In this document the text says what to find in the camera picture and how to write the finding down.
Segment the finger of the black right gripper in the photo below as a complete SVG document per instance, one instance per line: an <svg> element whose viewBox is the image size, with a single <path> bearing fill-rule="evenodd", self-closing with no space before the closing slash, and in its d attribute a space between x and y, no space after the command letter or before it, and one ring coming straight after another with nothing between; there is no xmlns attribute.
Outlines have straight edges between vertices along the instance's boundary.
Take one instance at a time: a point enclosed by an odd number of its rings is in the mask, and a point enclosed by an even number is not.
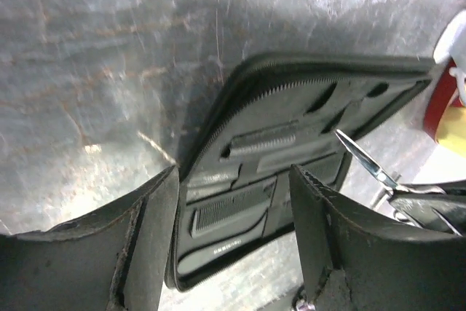
<svg viewBox="0 0 466 311"><path fill-rule="evenodd" d="M438 184L444 194L394 194L388 203L404 223L453 235L465 234L465 183Z"/></svg>

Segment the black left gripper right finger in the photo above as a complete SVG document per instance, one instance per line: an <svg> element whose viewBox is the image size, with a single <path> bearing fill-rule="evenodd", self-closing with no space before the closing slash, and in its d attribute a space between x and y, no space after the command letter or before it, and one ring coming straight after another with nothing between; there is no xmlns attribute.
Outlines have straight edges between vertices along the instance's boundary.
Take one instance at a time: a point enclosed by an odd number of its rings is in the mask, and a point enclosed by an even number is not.
<svg viewBox="0 0 466 311"><path fill-rule="evenodd" d="M293 166L304 290L316 310L463 310L465 239L374 212Z"/></svg>

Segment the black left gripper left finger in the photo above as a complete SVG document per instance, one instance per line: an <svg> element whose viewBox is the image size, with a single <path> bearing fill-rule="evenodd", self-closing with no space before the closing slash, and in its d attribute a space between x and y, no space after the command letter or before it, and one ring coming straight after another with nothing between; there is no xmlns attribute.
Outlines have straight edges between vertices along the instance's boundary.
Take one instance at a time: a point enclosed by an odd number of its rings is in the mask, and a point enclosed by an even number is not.
<svg viewBox="0 0 466 311"><path fill-rule="evenodd" d="M3 310L156 310L178 169L46 232L1 236Z"/></svg>

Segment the silver thinning scissors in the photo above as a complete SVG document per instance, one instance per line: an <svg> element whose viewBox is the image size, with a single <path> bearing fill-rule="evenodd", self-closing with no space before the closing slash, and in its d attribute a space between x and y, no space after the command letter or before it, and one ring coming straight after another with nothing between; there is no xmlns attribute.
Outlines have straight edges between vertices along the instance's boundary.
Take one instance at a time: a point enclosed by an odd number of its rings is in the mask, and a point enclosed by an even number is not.
<svg viewBox="0 0 466 311"><path fill-rule="evenodd" d="M348 135L341 130L335 131L336 137L343 144L349 153L374 177L383 187L382 201L387 202L394 194L422 194L422 193L439 193L444 194L442 188L437 184L401 184L393 176L376 162L365 150L360 148ZM393 218L395 218L395 209L393 208Z"/></svg>

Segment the black fine-tooth tail comb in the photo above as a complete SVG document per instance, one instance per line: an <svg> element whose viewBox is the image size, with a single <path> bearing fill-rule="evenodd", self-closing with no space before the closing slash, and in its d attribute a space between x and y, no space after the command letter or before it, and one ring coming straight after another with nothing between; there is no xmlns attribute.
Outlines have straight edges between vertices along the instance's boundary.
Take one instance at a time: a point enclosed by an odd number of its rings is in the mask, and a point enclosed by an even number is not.
<svg viewBox="0 0 466 311"><path fill-rule="evenodd" d="M260 238L275 184L272 177L188 205L178 236L177 272L191 274Z"/></svg>

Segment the black zippered tool case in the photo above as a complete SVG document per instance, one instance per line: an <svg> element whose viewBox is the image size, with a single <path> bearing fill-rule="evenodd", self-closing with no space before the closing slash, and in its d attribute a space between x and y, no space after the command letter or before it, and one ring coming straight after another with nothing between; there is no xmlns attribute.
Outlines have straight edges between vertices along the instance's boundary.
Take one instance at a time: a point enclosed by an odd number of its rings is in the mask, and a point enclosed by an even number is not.
<svg viewBox="0 0 466 311"><path fill-rule="evenodd" d="M165 282L188 291L267 243L293 231L288 173L292 165L340 189L351 155L334 135L360 139L396 114L432 81L431 58L310 55L265 52L234 68L182 161L180 202ZM297 122L293 145L241 157L222 157L233 137ZM178 236L188 205L275 177L260 238L180 275Z"/></svg>

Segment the black wide-tooth comb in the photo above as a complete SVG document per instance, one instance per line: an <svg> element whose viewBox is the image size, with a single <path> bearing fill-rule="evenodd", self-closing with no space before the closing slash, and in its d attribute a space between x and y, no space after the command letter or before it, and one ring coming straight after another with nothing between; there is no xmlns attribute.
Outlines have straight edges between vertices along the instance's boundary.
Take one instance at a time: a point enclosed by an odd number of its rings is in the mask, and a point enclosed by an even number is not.
<svg viewBox="0 0 466 311"><path fill-rule="evenodd" d="M241 157L261 154L291 146L296 141L297 122L267 127L233 137L222 157Z"/></svg>

